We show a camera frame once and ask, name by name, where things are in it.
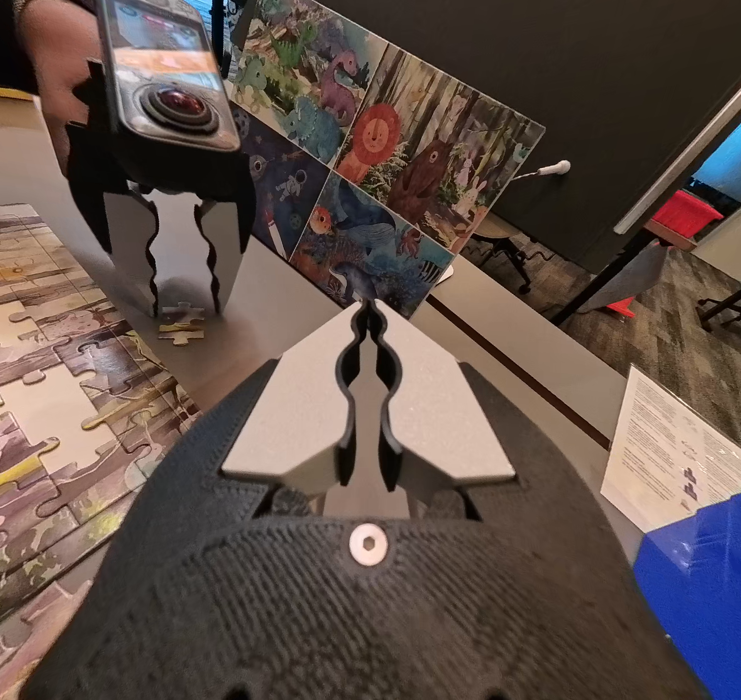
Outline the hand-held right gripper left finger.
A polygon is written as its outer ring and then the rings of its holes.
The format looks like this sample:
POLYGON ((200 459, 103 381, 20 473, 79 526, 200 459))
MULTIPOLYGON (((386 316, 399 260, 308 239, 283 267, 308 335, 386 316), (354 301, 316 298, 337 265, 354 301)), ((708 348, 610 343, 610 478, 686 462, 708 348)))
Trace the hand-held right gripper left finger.
POLYGON ((273 363, 222 472, 324 495, 347 486, 357 454, 356 402, 360 346, 369 303, 354 303, 273 363))

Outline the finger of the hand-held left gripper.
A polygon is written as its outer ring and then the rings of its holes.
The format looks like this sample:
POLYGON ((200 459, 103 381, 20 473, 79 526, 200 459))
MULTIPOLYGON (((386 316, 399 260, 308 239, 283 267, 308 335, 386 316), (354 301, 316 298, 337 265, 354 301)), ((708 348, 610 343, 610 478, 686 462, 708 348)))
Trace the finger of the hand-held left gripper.
POLYGON ((230 299, 245 252, 239 209, 235 203, 208 198, 196 207, 194 216, 208 247, 203 308, 206 315, 220 315, 230 299))
POLYGON ((159 234, 155 204, 139 192, 104 194, 110 239, 110 258, 141 295, 143 312, 155 317, 159 311, 157 266, 152 245, 159 234))

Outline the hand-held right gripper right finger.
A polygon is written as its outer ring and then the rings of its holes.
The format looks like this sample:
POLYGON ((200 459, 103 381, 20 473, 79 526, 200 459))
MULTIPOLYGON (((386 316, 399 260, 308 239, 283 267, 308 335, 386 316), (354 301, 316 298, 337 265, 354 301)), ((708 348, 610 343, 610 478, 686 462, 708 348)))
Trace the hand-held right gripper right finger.
POLYGON ((381 300, 370 311, 376 375, 387 390, 378 445, 386 489, 429 504, 439 491, 513 481, 458 360, 381 300))

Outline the yellow streaked puzzle piece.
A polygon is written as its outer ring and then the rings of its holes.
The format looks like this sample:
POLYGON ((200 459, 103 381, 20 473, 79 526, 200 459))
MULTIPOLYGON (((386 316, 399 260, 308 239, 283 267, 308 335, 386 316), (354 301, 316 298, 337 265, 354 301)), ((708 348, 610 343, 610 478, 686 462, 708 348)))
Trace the yellow streaked puzzle piece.
POLYGON ((174 346, 187 346, 190 341, 205 337, 203 329, 186 323, 160 324, 158 339, 171 341, 174 346))

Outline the forest animal jigsaw puzzle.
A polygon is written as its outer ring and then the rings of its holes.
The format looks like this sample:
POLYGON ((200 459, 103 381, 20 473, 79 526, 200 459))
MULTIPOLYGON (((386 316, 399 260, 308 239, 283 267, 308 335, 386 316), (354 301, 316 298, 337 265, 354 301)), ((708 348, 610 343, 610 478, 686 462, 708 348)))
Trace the forest animal jigsaw puzzle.
POLYGON ((1 692, 17 698, 200 415, 27 204, 1 217, 1 692))

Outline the person's left hand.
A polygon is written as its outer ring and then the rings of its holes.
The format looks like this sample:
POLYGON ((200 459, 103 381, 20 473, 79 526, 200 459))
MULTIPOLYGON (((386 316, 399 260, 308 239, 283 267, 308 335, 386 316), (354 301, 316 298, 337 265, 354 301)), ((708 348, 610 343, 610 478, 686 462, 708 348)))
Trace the person's left hand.
POLYGON ((88 61, 101 57, 97 20, 70 0, 31 0, 20 14, 18 29, 33 67, 52 147, 61 173, 67 176, 67 124, 86 124, 89 117, 89 107, 73 91, 88 79, 88 61))

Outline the illustrated puzzle box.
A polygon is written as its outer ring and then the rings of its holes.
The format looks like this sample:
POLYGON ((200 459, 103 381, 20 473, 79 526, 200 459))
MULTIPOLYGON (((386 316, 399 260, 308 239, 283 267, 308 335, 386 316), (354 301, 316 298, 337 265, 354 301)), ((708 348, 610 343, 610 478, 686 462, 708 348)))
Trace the illustrated puzzle box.
POLYGON ((255 1, 231 96, 256 239, 406 318, 545 133, 316 0, 255 1))

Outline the printed instruction sheet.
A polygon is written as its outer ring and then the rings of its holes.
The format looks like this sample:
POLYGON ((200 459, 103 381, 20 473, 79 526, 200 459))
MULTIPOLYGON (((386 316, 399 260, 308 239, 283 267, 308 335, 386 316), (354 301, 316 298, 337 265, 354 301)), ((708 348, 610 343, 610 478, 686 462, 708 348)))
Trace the printed instruction sheet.
POLYGON ((601 490, 642 533, 740 492, 740 448, 635 365, 601 490))

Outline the blue plastic bin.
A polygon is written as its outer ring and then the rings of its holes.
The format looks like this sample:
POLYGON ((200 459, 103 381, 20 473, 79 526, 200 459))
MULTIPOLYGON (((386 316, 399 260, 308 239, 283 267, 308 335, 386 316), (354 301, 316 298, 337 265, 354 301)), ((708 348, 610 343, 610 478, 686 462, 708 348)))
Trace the blue plastic bin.
POLYGON ((644 535, 644 597, 712 698, 740 698, 740 495, 644 535))

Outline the red cloth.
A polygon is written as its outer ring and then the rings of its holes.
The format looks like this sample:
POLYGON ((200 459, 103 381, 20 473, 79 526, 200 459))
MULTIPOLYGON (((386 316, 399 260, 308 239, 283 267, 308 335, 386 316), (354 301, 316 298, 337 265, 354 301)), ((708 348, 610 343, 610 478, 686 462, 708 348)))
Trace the red cloth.
POLYGON ((705 227, 724 218, 712 205, 681 189, 667 200, 651 220, 692 240, 705 227))

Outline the grey metal tube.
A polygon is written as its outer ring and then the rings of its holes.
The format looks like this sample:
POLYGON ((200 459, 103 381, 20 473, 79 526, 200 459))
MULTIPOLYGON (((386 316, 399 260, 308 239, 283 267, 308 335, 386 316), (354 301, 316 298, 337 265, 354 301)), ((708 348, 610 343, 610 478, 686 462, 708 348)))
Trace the grey metal tube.
POLYGON ((642 195, 623 218, 616 223, 613 231, 624 235, 636 224, 643 224, 649 217, 653 206, 660 206, 660 199, 670 195, 672 187, 696 166, 704 153, 717 148, 717 142, 724 138, 724 131, 739 119, 740 90, 736 90, 724 106, 699 131, 690 143, 671 161, 667 168, 642 195))

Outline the black partition panel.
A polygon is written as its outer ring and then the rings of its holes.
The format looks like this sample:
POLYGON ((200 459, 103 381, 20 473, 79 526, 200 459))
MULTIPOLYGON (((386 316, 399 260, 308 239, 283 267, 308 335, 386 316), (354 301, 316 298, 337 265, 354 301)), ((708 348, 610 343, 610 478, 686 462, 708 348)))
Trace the black partition panel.
POLYGON ((615 227, 739 91, 740 0, 315 0, 545 127, 494 205, 598 273, 615 227))

